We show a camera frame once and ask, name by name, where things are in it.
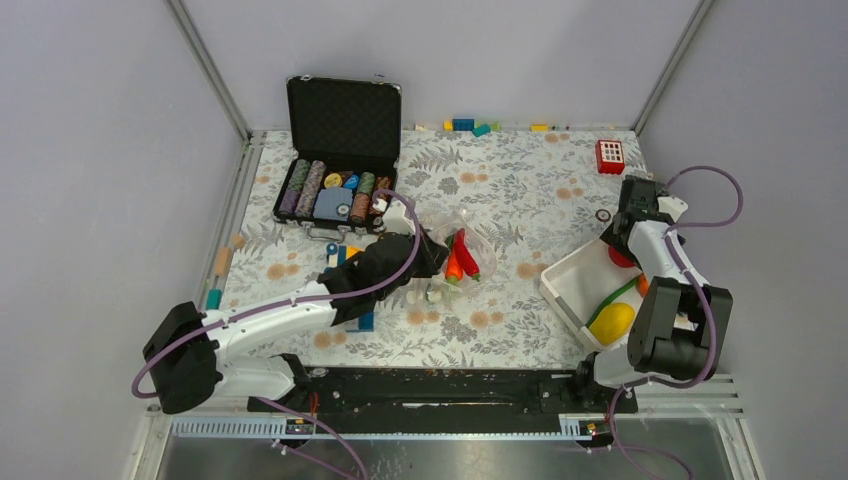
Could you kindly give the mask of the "clear dotted zip top bag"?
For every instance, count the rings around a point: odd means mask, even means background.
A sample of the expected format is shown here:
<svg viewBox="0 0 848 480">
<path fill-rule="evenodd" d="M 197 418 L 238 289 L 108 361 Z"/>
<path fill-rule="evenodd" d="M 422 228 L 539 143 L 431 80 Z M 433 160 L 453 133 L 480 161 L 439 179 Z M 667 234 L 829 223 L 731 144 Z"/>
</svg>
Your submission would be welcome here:
<svg viewBox="0 0 848 480">
<path fill-rule="evenodd" d="M 449 252 L 429 279 L 415 279 L 405 294 L 410 305 L 451 305 L 479 291 L 497 269 L 497 255 L 488 240 L 469 223 L 468 211 L 433 217 L 428 238 Z"/>
</svg>

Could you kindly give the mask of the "red toy tomato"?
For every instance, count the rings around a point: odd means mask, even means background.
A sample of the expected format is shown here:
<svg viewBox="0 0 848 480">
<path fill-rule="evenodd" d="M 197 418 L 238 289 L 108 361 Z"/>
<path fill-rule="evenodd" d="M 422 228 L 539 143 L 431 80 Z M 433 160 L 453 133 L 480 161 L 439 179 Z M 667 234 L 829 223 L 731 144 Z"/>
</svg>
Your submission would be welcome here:
<svg viewBox="0 0 848 480">
<path fill-rule="evenodd" d="M 628 268 L 634 268 L 634 267 L 635 267 L 635 263 L 634 263 L 632 260 L 628 259 L 625 255 L 623 255 L 623 254 L 621 254 L 620 252 L 618 252 L 618 251 L 617 251 L 615 248 L 613 248 L 612 246 L 609 246 L 609 247 L 608 247 L 608 249 L 607 249 L 607 253 L 608 253 L 609 259 L 610 259 L 610 260 L 611 260 L 611 261 L 612 261 L 612 262 L 613 262 L 613 263 L 614 263 L 617 267 L 619 267 L 619 268 L 623 268 L 623 269 L 628 269 Z"/>
</svg>

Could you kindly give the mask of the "green toy bean pod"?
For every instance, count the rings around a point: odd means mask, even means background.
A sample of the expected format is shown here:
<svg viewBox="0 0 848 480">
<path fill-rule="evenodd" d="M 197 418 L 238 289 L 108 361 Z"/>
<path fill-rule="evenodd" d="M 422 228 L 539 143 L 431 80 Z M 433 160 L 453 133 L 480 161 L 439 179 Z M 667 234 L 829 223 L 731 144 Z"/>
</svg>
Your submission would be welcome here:
<svg viewBox="0 0 848 480">
<path fill-rule="evenodd" d="M 598 318 L 598 316 L 600 315 L 600 313 L 603 311 L 604 308 L 606 308 L 607 306 L 614 303 L 621 295 L 625 294 L 627 291 L 635 288 L 639 283 L 639 279 L 640 279 L 640 276 L 633 277 L 631 280 L 629 280 L 623 286 L 619 287 L 618 289 L 616 289 L 615 291 L 610 293 L 604 300 L 602 300 L 600 302 L 600 304 L 593 311 L 588 322 L 586 323 L 586 326 L 587 327 L 591 326 L 595 322 L 595 320 Z"/>
</svg>

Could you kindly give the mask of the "orange toy pumpkin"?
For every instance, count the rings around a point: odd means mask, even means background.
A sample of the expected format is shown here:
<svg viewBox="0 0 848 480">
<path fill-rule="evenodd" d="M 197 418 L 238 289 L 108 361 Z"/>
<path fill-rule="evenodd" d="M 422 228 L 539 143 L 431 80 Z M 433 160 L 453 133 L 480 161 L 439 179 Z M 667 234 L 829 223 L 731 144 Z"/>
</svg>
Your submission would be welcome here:
<svg viewBox="0 0 848 480">
<path fill-rule="evenodd" d="M 649 291 L 649 288 L 650 288 L 650 282 L 647 280 L 647 278 L 644 274 L 642 274 L 638 277 L 636 288 L 637 288 L 638 293 L 642 297 L 645 297 L 648 294 L 648 291 Z"/>
</svg>

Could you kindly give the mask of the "orange toy carrot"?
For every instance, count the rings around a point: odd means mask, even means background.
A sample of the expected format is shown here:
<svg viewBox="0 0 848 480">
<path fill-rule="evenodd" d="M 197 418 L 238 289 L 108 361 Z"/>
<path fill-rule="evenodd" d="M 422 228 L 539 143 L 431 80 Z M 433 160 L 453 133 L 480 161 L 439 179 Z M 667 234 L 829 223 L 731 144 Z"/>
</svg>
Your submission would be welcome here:
<svg viewBox="0 0 848 480">
<path fill-rule="evenodd" d="M 452 250 L 449 255 L 444 278 L 450 285 L 458 285 L 464 278 L 464 270 L 461 267 L 457 254 L 454 250 Z"/>
</svg>

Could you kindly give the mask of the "red toy chili pepper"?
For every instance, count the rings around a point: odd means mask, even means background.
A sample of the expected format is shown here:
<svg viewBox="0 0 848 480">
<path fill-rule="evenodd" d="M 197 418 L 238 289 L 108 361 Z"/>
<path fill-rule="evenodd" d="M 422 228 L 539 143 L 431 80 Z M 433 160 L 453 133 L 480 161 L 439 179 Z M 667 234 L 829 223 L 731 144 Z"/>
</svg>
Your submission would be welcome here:
<svg viewBox="0 0 848 480">
<path fill-rule="evenodd" d="M 481 280 L 480 268 L 466 245 L 466 231 L 459 229 L 453 238 L 453 247 L 464 274 L 474 281 Z"/>
</svg>

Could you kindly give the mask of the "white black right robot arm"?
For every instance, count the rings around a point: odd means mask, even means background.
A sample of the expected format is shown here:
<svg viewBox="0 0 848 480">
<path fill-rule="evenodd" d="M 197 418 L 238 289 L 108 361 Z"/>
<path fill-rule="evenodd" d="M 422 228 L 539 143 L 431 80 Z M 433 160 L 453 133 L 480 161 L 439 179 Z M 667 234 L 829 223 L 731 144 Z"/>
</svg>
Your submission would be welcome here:
<svg viewBox="0 0 848 480">
<path fill-rule="evenodd" d="M 642 271 L 648 289 L 625 345 L 589 355 L 569 380 L 569 396 L 583 410 L 601 410 L 619 387 L 652 381 L 691 388 L 716 372 L 733 297 L 685 254 L 677 222 L 662 208 L 668 196 L 660 182 L 626 176 L 618 210 L 601 235 Z"/>
</svg>

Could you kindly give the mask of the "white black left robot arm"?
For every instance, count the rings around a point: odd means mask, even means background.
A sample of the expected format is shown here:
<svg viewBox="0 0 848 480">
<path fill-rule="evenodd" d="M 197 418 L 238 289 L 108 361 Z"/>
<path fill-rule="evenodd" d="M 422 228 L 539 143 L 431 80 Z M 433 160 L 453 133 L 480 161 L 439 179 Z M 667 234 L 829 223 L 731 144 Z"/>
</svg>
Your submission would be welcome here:
<svg viewBox="0 0 848 480">
<path fill-rule="evenodd" d="M 388 205 L 389 225 L 362 251 L 314 281 L 265 303 L 199 311 L 191 302 L 170 309 L 142 349 L 145 364 L 131 390 L 155 399 L 169 415 L 213 398 L 262 397 L 296 411 L 310 385 L 293 354 L 253 356 L 261 344 L 359 319 L 413 279 L 439 274 L 448 247 L 431 239 L 412 204 Z"/>
</svg>

